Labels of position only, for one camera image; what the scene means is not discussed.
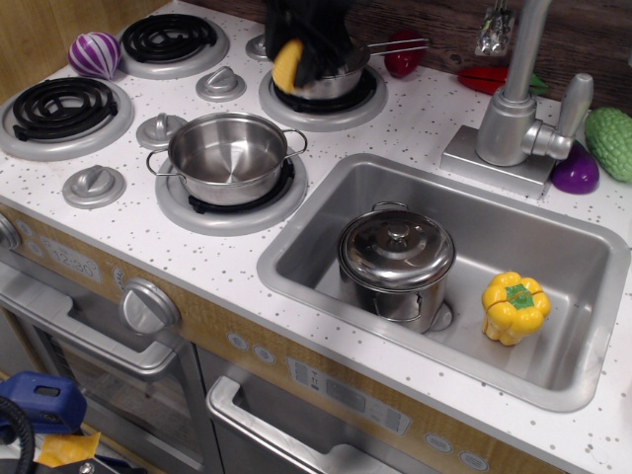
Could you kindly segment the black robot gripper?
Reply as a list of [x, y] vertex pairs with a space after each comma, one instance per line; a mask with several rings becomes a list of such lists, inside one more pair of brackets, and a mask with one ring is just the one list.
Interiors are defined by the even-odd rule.
[[304, 88], [324, 77], [335, 76], [345, 63], [353, 43], [346, 15], [353, 1], [266, 1], [265, 48], [274, 61], [292, 39], [303, 43], [294, 78], [295, 88]]

